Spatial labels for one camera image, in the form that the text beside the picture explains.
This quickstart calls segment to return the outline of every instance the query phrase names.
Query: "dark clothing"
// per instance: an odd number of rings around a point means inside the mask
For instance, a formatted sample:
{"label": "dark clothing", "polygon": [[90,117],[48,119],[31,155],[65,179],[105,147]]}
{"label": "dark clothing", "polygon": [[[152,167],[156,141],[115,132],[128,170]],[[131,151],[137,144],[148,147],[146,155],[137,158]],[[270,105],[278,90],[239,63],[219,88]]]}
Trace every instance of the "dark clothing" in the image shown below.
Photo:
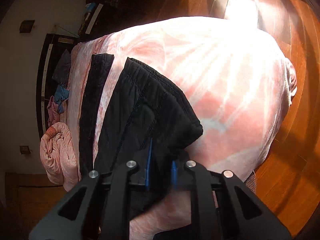
{"label": "dark clothing", "polygon": [[105,113],[94,169],[109,172],[135,160],[144,171],[146,163],[141,160],[148,159],[151,147],[151,190],[132,192],[133,218],[164,197],[171,183],[172,161],[202,132],[183,92],[148,65],[128,58]]}
{"label": "dark clothing", "polygon": [[97,54],[91,57],[79,120],[79,163],[82,177],[93,169],[92,150],[98,109],[113,59],[114,56],[110,54]]}
{"label": "dark clothing", "polygon": [[53,72],[52,79],[59,83],[63,88],[67,88],[71,67],[71,55],[65,50]]}

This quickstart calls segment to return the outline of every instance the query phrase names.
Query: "wooden cabinet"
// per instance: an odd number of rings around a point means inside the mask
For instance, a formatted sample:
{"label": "wooden cabinet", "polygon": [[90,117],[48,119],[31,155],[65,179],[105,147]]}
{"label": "wooden cabinet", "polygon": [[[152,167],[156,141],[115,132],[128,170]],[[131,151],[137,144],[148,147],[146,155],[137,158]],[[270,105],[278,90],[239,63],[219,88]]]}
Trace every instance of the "wooden cabinet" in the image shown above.
{"label": "wooden cabinet", "polygon": [[46,174],[6,173],[5,187],[7,210],[26,236],[66,193]]}

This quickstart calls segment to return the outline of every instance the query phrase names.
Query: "rolled blanket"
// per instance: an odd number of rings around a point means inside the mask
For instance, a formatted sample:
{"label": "rolled blanket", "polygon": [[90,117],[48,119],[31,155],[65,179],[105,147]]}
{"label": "rolled blanket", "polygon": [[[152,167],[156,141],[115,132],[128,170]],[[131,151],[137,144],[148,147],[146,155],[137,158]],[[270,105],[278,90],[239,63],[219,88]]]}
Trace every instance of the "rolled blanket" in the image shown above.
{"label": "rolled blanket", "polygon": [[42,136],[40,159],[49,180],[54,184],[62,184],[66,191],[79,181],[71,133],[65,123],[55,123]]}

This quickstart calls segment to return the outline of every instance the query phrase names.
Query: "metal bolt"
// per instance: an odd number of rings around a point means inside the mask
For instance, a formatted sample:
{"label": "metal bolt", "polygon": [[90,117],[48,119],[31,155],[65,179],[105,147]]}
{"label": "metal bolt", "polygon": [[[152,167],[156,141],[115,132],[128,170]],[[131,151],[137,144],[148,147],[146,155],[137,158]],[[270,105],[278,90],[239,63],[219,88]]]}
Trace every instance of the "metal bolt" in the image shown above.
{"label": "metal bolt", "polygon": [[231,178],[233,176],[233,172],[232,171],[224,171],[223,172],[223,175],[226,177],[226,178]]}
{"label": "metal bolt", "polygon": [[186,165],[189,167],[189,168],[192,168],[194,166],[196,166],[196,162],[195,161],[187,161]]}
{"label": "metal bolt", "polygon": [[129,168],[133,168],[137,165],[137,163],[135,161],[128,161],[127,162],[127,167]]}
{"label": "metal bolt", "polygon": [[89,172],[89,177],[92,179],[98,177],[98,175],[99,175],[99,173],[95,170]]}

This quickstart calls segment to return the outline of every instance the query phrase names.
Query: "wooden floor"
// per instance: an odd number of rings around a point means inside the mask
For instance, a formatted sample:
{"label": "wooden floor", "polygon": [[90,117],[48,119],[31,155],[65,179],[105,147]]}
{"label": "wooden floor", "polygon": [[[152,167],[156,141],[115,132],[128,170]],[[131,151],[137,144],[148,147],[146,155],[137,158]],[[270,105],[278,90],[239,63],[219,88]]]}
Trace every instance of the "wooden floor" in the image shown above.
{"label": "wooden floor", "polygon": [[291,60],[298,92],[256,175],[257,195],[296,235],[320,201],[320,23],[313,11],[304,0],[131,0],[131,4],[142,12],[139,24],[208,16],[256,26],[271,34]]}

